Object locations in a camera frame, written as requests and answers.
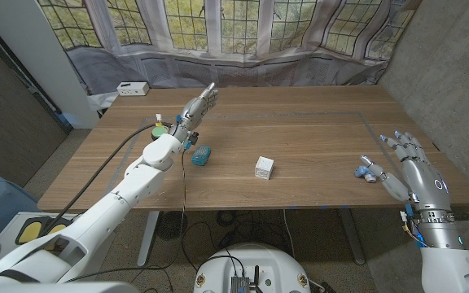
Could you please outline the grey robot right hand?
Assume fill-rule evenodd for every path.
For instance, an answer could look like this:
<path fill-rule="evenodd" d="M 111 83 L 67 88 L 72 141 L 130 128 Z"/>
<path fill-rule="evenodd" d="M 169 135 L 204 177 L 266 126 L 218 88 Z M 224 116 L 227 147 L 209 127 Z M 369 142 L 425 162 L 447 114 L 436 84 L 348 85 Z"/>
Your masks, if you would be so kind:
<path fill-rule="evenodd" d="M 403 178 L 398 179 L 365 155 L 360 159 L 384 189 L 405 204 L 402 229 L 421 248 L 462 249 L 449 189 L 426 157 L 419 140 L 408 132 L 398 131 L 393 138 L 383 135 L 380 138 L 401 162 Z"/>

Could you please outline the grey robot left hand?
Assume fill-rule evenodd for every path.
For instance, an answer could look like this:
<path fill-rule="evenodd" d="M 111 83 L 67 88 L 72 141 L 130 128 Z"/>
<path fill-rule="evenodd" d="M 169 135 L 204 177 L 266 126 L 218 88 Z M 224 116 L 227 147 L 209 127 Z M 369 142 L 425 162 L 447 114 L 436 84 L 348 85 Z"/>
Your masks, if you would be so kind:
<path fill-rule="evenodd" d="M 215 83 L 212 82 L 198 96 L 190 100 L 183 108 L 181 119 L 173 125 L 169 134 L 174 136 L 180 142 L 186 140 L 201 123 L 206 113 L 216 105 L 218 90 Z"/>

